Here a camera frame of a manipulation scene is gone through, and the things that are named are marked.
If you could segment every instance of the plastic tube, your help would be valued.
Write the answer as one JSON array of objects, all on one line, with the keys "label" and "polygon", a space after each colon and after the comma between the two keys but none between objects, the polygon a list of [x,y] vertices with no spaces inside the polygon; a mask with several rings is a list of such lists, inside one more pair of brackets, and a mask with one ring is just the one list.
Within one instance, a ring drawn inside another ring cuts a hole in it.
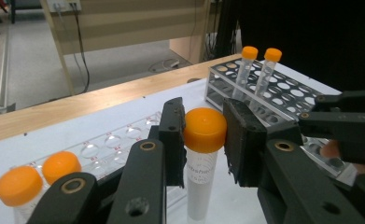
[{"label": "plastic tube", "polygon": [[[242,51],[242,59],[240,67],[238,68],[238,74],[237,79],[235,79],[235,83],[237,86],[242,87],[243,89],[246,88],[246,83],[248,83],[248,77],[251,72],[252,63],[257,59],[258,57],[258,50],[251,46],[246,46],[243,48]],[[232,98],[244,101],[244,98],[246,95],[238,90],[237,88],[234,88],[234,91],[232,92]]]},{"label": "plastic tube", "polygon": [[186,115],[188,223],[205,223],[218,150],[225,143],[226,120],[211,108],[196,108]]},{"label": "plastic tube", "polygon": [[[255,95],[259,98],[263,98],[263,94],[267,91],[269,86],[270,78],[273,75],[276,64],[281,59],[282,52],[279,49],[269,48],[264,53],[264,63],[260,71],[260,77],[255,88]],[[258,102],[251,102],[249,108],[252,111],[256,111],[259,106]]]},{"label": "plastic tube", "polygon": [[68,151],[57,152],[43,163],[42,173],[49,185],[65,175],[81,171],[77,156]]},{"label": "plastic tube", "polygon": [[0,199],[28,220],[43,195],[43,181],[31,166],[14,168],[0,178]]}]

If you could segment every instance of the orange screw cap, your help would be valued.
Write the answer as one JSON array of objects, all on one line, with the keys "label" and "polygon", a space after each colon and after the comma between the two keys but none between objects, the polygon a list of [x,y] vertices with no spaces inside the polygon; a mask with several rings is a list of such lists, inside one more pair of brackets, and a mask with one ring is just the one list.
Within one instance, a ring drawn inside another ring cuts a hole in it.
[{"label": "orange screw cap", "polygon": [[42,190],[43,181],[34,167],[20,166],[0,178],[0,199],[7,206],[30,202]]},{"label": "orange screw cap", "polygon": [[264,53],[264,58],[266,60],[278,63],[281,60],[281,55],[282,55],[281,50],[269,48]]},{"label": "orange screw cap", "polygon": [[82,169],[77,156],[68,151],[61,151],[51,155],[42,167],[42,173],[46,181],[52,185],[56,180]]},{"label": "orange screw cap", "polygon": [[185,145],[199,153],[211,153],[225,144],[227,123],[223,115],[211,108],[192,109],[185,117]]},{"label": "orange screw cap", "polygon": [[241,53],[243,58],[255,60],[258,57],[258,49],[251,46],[246,46],[243,48],[243,52]]}]

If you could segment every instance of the cable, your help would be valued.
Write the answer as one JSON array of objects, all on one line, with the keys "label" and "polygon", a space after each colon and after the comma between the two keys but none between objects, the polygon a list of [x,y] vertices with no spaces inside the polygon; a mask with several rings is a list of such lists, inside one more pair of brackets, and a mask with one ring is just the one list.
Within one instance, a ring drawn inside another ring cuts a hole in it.
[{"label": "cable", "polygon": [[82,79],[82,83],[83,85],[85,85],[85,80],[83,78],[83,73],[82,73],[82,70],[80,68],[80,65],[79,63],[77,62],[77,55],[75,54],[76,50],[75,50],[75,46],[72,44],[72,37],[71,37],[71,34],[68,32],[68,29],[66,29],[66,26],[65,26],[65,22],[63,21],[63,16],[61,14],[61,6],[59,3],[55,3],[54,5],[54,9],[56,9],[58,15],[59,15],[59,18],[60,18],[60,21],[61,21],[61,24],[63,26],[63,29],[65,30],[66,32],[66,36],[68,38],[68,42],[69,44],[71,45],[71,48],[72,48],[72,51],[74,52],[73,55],[74,55],[74,59],[75,59],[75,63],[77,64],[77,68],[79,69],[79,73],[80,73],[80,77]]},{"label": "cable", "polygon": [[177,69],[177,67],[180,65],[180,61],[179,59],[174,59],[174,58],[171,58],[171,59],[166,59],[166,60],[163,60],[161,62],[156,62],[156,63],[153,63],[148,71],[149,72],[154,72],[154,73],[160,73],[160,72],[164,72],[164,71],[171,71],[173,69]]},{"label": "cable", "polygon": [[86,86],[85,86],[85,88],[82,92],[82,93],[85,93],[89,89],[89,85],[90,85],[90,72],[89,72],[89,68],[87,67],[87,64],[86,64],[86,57],[84,55],[83,41],[82,41],[82,36],[81,36],[81,33],[80,33],[79,18],[77,16],[77,4],[76,3],[70,3],[69,6],[71,6],[72,10],[74,11],[75,20],[77,21],[77,34],[78,34],[78,38],[79,38],[80,54],[81,54],[82,61],[84,63],[84,66],[85,66],[86,72],[87,72],[87,83],[86,83]]},{"label": "cable", "polygon": [[215,45],[217,43],[217,28],[218,28],[218,16],[219,16],[219,0],[215,1],[215,18],[213,24],[213,30],[209,34],[206,35],[204,48],[205,55],[204,61],[209,61],[214,59],[215,56]]}]

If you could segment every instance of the screw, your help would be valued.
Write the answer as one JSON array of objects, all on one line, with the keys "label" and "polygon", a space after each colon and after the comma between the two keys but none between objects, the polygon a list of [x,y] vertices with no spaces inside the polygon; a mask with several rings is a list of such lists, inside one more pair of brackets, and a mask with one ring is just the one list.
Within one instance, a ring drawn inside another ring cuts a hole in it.
[{"label": "screw", "polygon": [[274,145],[276,148],[280,149],[281,151],[290,152],[290,151],[293,151],[293,149],[294,149],[292,145],[285,143],[285,142],[277,142]]},{"label": "screw", "polygon": [[303,119],[308,119],[310,117],[310,115],[308,113],[301,113],[301,117]]}]

